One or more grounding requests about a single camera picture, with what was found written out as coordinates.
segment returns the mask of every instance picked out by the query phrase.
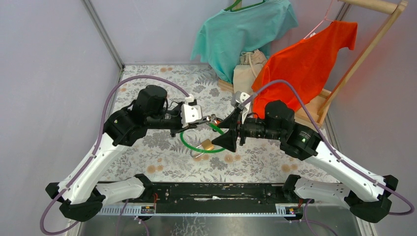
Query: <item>green hanger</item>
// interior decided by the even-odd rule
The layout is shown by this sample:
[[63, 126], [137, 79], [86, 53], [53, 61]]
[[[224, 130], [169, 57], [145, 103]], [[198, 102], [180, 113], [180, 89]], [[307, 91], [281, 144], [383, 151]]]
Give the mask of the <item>green hanger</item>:
[[242, 0], [236, 0], [235, 1], [235, 3], [233, 3], [231, 6], [229, 6], [228, 8], [226, 8], [226, 9], [224, 9], [225, 11], [240, 11], [240, 10], [243, 10], [243, 9], [247, 9], [247, 8], [250, 8], [250, 7], [253, 7], [253, 6], [257, 6], [257, 5], [259, 5], [259, 4], [262, 4], [262, 3], [264, 3], [266, 0], [263, 0], [262, 2], [260, 2], [260, 3], [256, 3], [256, 4], [253, 4], [253, 5], [250, 5], [250, 6], [246, 6], [246, 7], [242, 7], [242, 8], [239, 8], [239, 9], [237, 9], [237, 10], [233, 10], [233, 7], [235, 7], [235, 6], [237, 6], [240, 2], [241, 2]]

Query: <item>floral pattern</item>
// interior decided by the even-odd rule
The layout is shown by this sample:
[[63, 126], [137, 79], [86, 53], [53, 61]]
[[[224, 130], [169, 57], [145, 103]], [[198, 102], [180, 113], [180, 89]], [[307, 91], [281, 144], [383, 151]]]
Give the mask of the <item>floral pattern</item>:
[[[224, 118], [233, 110], [232, 94], [217, 86], [218, 77], [209, 65], [130, 65], [126, 66], [122, 79], [135, 75], [158, 76], [178, 84], [194, 95], [204, 115], [216, 114]], [[181, 92], [167, 84], [150, 79], [135, 80], [119, 89], [113, 112], [127, 106], [136, 99], [139, 90], [149, 84], [165, 88], [170, 102], [184, 100]], [[218, 135], [207, 125], [184, 133], [185, 139], [194, 146]], [[198, 158], [192, 158], [191, 154], [179, 135], [172, 138], [168, 130], [148, 130], [144, 138], [110, 166], [101, 180], [123, 180], [144, 173], [151, 181], [283, 183], [289, 174], [296, 174], [336, 182], [323, 170], [287, 156], [279, 149], [279, 141], [274, 140], [248, 138], [244, 146], [238, 146], [236, 153], [225, 150]]]

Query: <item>wooden clothes rack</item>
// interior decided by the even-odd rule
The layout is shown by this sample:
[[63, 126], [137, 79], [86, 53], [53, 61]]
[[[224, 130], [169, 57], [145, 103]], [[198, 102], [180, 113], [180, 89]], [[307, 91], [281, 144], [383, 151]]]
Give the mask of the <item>wooden clothes rack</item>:
[[[407, 7], [408, 1], [402, 0], [399, 4], [383, 1], [383, 0], [338, 0], [343, 1], [345, 3], [349, 3], [352, 5], [364, 7], [370, 10], [378, 11], [381, 13], [385, 13], [388, 15], [387, 19], [383, 22], [381, 27], [378, 29], [374, 37], [368, 43], [368, 45], [362, 50], [356, 60], [352, 63], [350, 68], [346, 71], [343, 75], [342, 79], [339, 81], [337, 86], [333, 89], [332, 92], [323, 89], [322, 92], [313, 98], [306, 107], [309, 113], [314, 118], [315, 122], [318, 124], [319, 127], [323, 125], [324, 119], [327, 115], [328, 108], [331, 102], [335, 99], [336, 95], [342, 90], [342, 88], [346, 85], [347, 81], [352, 77], [352, 75], [356, 72], [359, 66], [363, 63], [363, 61], [368, 57], [371, 51], [375, 48], [375, 46], [379, 43], [382, 37], [386, 34], [386, 32], [391, 28], [394, 22], [398, 19], [401, 13]], [[233, 92], [233, 85], [222, 80], [219, 80], [218, 86], [223, 90], [228, 90]], [[310, 119], [307, 117], [307, 114], [304, 112], [303, 109], [299, 109], [296, 112], [296, 122], [310, 126], [312, 128], [313, 125]]]

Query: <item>teal t-shirt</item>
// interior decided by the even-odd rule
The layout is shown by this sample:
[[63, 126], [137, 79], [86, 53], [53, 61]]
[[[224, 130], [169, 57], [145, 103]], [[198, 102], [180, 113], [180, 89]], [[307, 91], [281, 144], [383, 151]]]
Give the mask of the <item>teal t-shirt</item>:
[[201, 62], [208, 62], [222, 80], [232, 83], [241, 52], [259, 49], [268, 57], [270, 42], [297, 26], [288, 0], [266, 0], [236, 12], [221, 10], [198, 32], [191, 60], [199, 54]]

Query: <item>wall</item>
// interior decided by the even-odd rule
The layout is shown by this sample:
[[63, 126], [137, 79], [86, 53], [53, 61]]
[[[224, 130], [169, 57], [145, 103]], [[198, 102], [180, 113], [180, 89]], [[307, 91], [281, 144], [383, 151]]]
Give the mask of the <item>wall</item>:
[[[194, 40], [201, 25], [234, 0], [93, 0], [113, 44], [127, 64], [190, 63]], [[243, 6], [261, 0], [243, 0]], [[305, 37], [324, 17], [330, 0], [290, 0], [300, 22], [274, 49]], [[334, 1], [330, 17], [341, 6]]]
[[[0, 235], [40, 236], [44, 189], [94, 143], [119, 69], [79, 0], [0, 0], [0, 32]], [[47, 229], [66, 224], [55, 205]]]
[[[416, 11], [416, 2], [410, 1], [329, 110], [344, 154], [375, 173], [397, 177], [398, 192], [412, 203], [417, 203]], [[385, 17], [382, 13], [352, 8], [346, 20], [358, 22], [358, 49], [364, 47]], [[344, 59], [346, 66], [359, 52]], [[390, 199], [393, 211], [408, 210], [396, 197]], [[416, 221], [417, 214], [387, 216], [376, 224], [377, 233], [416, 235]]]

